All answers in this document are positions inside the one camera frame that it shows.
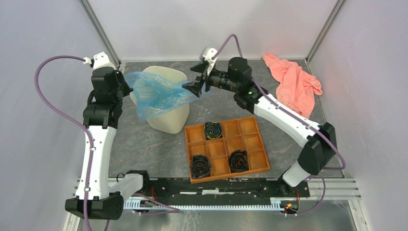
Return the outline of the blue plastic trash bag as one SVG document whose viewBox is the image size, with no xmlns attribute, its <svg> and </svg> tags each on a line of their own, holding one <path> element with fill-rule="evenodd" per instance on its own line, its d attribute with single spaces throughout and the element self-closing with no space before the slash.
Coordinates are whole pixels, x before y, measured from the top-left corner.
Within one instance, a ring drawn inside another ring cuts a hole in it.
<svg viewBox="0 0 408 231">
<path fill-rule="evenodd" d="M 139 71 L 125 74 L 124 79 L 133 88 L 131 95 L 136 98 L 137 116 L 143 120 L 156 118 L 199 99 L 181 86 L 186 80 L 171 82 L 163 76 Z"/>
</svg>

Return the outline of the beige trash bin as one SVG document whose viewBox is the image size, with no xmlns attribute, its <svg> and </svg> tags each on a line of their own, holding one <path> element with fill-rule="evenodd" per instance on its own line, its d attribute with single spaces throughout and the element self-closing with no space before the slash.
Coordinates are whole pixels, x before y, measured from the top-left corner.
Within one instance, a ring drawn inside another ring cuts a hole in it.
<svg viewBox="0 0 408 231">
<path fill-rule="evenodd" d="M 188 95 L 181 88 L 187 80 L 183 72 L 154 65 L 125 74 L 125 80 L 133 88 L 130 98 L 138 118 L 165 133 L 181 131 L 190 111 Z"/>
</svg>

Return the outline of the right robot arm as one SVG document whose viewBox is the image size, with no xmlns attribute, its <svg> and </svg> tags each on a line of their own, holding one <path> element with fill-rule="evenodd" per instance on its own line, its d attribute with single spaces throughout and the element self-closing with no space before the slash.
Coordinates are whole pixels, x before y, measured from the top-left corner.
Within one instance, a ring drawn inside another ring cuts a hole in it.
<svg viewBox="0 0 408 231">
<path fill-rule="evenodd" d="M 197 97 L 211 87 L 233 92 L 239 107 L 271 122 L 302 148 L 296 162 L 281 176 L 278 183 L 281 195 L 291 196 L 301 182 L 318 175 L 336 155 L 334 126 L 330 123 L 320 125 L 280 103 L 254 80 L 247 59 L 231 58 L 227 71 L 219 71 L 209 61 L 201 61 L 191 71 L 200 75 L 182 84 L 184 89 Z"/>
</svg>

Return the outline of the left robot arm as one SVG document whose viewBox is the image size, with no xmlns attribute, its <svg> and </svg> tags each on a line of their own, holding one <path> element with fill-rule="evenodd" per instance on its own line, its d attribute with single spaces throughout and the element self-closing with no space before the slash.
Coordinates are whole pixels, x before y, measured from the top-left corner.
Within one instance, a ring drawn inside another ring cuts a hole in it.
<svg viewBox="0 0 408 231">
<path fill-rule="evenodd" d="M 80 218 L 118 220 L 125 201 L 134 193 L 146 196 L 151 191 L 146 170 L 130 170 L 109 187 L 108 169 L 111 147 L 122 114 L 123 98 L 132 89 L 123 74 L 113 67 L 94 69 L 93 90 L 83 112 L 86 150 L 80 182 L 75 196 L 65 201 L 65 210 Z"/>
</svg>

